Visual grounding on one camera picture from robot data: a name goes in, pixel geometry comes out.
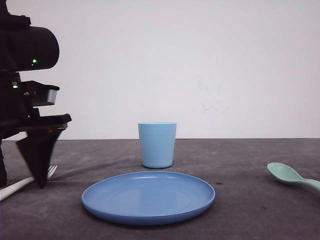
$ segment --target mint green spoon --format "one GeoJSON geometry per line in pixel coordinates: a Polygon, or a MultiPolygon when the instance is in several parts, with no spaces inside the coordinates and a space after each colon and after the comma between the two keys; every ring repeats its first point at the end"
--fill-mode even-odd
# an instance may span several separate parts
{"type": "Polygon", "coordinates": [[[284,184],[305,184],[320,191],[320,181],[303,178],[288,165],[280,162],[270,162],[266,167],[275,178],[284,184]]]}

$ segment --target plate rim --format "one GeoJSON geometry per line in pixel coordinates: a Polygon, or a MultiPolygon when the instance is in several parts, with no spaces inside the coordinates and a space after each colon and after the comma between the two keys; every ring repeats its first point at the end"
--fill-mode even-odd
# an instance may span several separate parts
{"type": "Polygon", "coordinates": [[[92,185],[90,185],[89,187],[87,187],[82,195],[81,195],[81,201],[82,201],[82,204],[84,205],[84,207],[87,209],[91,209],[93,211],[96,211],[100,214],[104,214],[104,215],[109,215],[109,216],[115,216],[115,217],[120,217],[120,218],[165,218],[165,217],[172,217],[172,216],[178,216],[178,215],[184,215],[186,213],[192,213],[194,211],[198,211],[199,209],[202,209],[202,208],[205,208],[205,207],[209,207],[212,202],[214,201],[216,197],[216,191],[215,189],[212,187],[211,184],[209,184],[208,182],[206,182],[205,180],[199,178],[199,177],[196,177],[196,176],[193,176],[193,175],[190,175],[190,174],[186,174],[186,173],[182,173],[182,172],[176,172],[176,171],[162,171],[162,170],[159,170],[159,171],[155,171],[155,170],[146,170],[146,171],[133,171],[133,172],[127,172],[127,173],[123,173],[123,174],[118,174],[118,175],[115,175],[115,176],[110,176],[110,177],[107,177],[105,179],[102,179],[92,185]],[[194,179],[197,179],[197,181],[201,181],[203,182],[205,185],[209,186],[209,188],[212,190],[212,197],[210,198],[209,201],[207,201],[205,204],[202,204],[201,206],[195,208],[195,209],[192,209],[192,210],[189,210],[189,211],[184,211],[184,212],[179,212],[179,213],[174,213],[174,214],[166,214],[166,215],[152,215],[152,216],[139,216],[139,215],[119,215],[119,214],[114,214],[114,213],[109,213],[109,212],[106,212],[106,211],[101,211],[97,208],[94,208],[94,207],[91,207],[91,206],[88,206],[88,204],[85,204],[85,201],[84,201],[84,196],[86,194],[86,192],[90,189],[90,188],[93,188],[95,185],[99,184],[100,182],[103,182],[105,180],[108,180],[108,179],[112,179],[112,178],[117,178],[117,177],[120,177],[120,176],[124,176],[124,175],[132,175],[132,174],[139,174],[139,173],[170,173],[170,174],[175,174],[175,175],[184,175],[184,176],[187,176],[187,177],[191,177],[191,178],[194,178],[194,179]]]}

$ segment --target gray tablecloth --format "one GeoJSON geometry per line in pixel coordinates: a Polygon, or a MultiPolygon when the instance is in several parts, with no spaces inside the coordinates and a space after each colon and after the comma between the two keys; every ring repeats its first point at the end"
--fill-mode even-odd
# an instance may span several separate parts
{"type": "MultiPolygon", "coordinates": [[[[13,141],[2,144],[8,185],[30,176],[13,141]]],[[[320,180],[320,139],[178,139],[166,171],[201,178],[216,191],[203,214],[174,224],[125,226],[91,215],[81,195],[90,185],[142,166],[139,140],[60,140],[44,189],[32,183],[0,203],[2,240],[320,240],[320,192],[287,186],[269,162],[320,180]]]]}

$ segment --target plastic cup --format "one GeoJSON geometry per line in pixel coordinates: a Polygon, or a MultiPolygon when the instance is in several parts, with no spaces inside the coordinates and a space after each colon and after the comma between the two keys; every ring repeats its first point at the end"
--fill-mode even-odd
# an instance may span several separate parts
{"type": "Polygon", "coordinates": [[[174,159],[177,123],[154,121],[138,123],[142,164],[150,169],[164,169],[174,159]]]}

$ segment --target white backdrop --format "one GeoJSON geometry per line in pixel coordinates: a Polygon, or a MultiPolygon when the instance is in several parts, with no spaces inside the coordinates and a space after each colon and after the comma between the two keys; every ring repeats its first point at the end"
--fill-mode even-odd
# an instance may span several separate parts
{"type": "MultiPolygon", "coordinates": [[[[22,72],[60,87],[41,114],[60,139],[134,139],[140,121],[177,138],[319,138],[319,0],[8,0],[50,29],[60,57],[22,72]]],[[[20,139],[21,135],[11,139],[20,139]]]]}

